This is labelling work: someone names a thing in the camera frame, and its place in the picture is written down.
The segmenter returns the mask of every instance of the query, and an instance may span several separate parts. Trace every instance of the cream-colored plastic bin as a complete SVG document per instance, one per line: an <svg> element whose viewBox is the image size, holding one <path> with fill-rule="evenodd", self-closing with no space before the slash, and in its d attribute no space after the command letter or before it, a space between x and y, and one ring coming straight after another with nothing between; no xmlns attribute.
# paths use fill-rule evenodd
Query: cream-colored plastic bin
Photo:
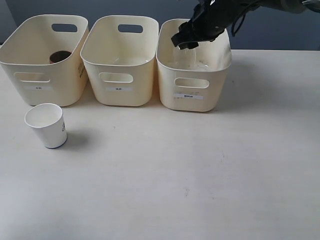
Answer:
<svg viewBox="0 0 320 240"><path fill-rule="evenodd" d="M88 34L84 17L34 16L22 23L0 48L0 64L26 103L71 105L79 100L88 81L80 57ZM58 51L72 54L50 64L51 54Z"/></svg>
<svg viewBox="0 0 320 240"><path fill-rule="evenodd" d="M132 26L142 32L120 31ZM100 103L136 107L150 100L158 36L158 22L145 16L112 15L94 24L81 57Z"/></svg>
<svg viewBox="0 0 320 240"><path fill-rule="evenodd" d="M195 49L174 47L171 37L187 19L162 25L157 49L160 99L169 109L207 112L220 97L232 56L224 31L214 42L200 42Z"/></svg>

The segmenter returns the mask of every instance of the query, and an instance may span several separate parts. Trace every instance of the brown cup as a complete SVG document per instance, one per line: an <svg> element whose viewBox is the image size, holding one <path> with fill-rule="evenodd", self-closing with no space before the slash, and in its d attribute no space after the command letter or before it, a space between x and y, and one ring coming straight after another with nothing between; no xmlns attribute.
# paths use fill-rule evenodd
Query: brown cup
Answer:
<svg viewBox="0 0 320 240"><path fill-rule="evenodd" d="M50 56L50 64L59 63L70 57L71 54L69 51L57 51Z"/></svg>

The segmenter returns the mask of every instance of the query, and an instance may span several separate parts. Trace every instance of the gray wall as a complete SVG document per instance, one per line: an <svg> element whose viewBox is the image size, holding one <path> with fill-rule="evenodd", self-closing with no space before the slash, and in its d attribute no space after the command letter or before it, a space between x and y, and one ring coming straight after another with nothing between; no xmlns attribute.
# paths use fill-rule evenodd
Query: gray wall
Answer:
<svg viewBox="0 0 320 240"><path fill-rule="evenodd" d="M107 15L143 15L162 24L174 18L190 18L197 0L6 0L16 23L40 14L81 15L94 22ZM320 14L290 14L261 8L250 12L233 49L317 50L320 46Z"/></svg>
<svg viewBox="0 0 320 240"><path fill-rule="evenodd" d="M0 0L0 43L3 43L16 27L6 0Z"/></svg>

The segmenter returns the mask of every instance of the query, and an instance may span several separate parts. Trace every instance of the cup rim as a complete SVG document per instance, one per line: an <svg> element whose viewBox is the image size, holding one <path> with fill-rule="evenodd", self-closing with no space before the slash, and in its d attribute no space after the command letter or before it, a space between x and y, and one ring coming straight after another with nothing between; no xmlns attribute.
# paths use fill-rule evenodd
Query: cup rim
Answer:
<svg viewBox="0 0 320 240"><path fill-rule="evenodd" d="M44 105L52 105L52 106L55 106L56 108L58 108L58 109L60 110L60 115L59 115L58 120L55 121L55 122L53 122L53 123L50 123L50 124L48 124L48 125L45 125L45 126L33 126L32 124L29 124L29 123L27 122L27 115L30 114L30 112L33 111L34 109L40 108L41 106L44 106ZM62 118L62 116L63 116L63 110L62 110L62 108L61 108L59 105L54 104L54 103L42 103L42 104L39 104L39 105L37 105L37 106L32 107L29 111L26 112L26 114L24 115L24 122L25 122L25 124L27 124L27 125L28 125L29 127L31 127L31 128L34 128L34 129L44 129L44 128L50 127L50 126L56 124L57 122L59 122L60 119Z"/></svg>

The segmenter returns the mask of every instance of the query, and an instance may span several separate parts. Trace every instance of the storage bin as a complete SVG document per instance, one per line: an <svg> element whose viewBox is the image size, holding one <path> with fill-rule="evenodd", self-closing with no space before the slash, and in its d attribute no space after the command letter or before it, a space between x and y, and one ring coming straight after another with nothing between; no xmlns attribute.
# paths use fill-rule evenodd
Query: storage bin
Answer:
<svg viewBox="0 0 320 240"><path fill-rule="evenodd" d="M232 61L228 32L194 49L174 47L171 37L188 19L165 22L160 30L156 59L160 99L173 110L207 112L220 97Z"/></svg>
<svg viewBox="0 0 320 240"><path fill-rule="evenodd" d="M100 103L136 107L150 100L158 36L158 22L146 16L112 15L94 24L81 57Z"/></svg>
<svg viewBox="0 0 320 240"><path fill-rule="evenodd" d="M88 81L80 57L88 34L84 17L34 16L0 48L0 64L29 105L71 105L79 100ZM69 51L71 55L50 64L50 56L58 51Z"/></svg>

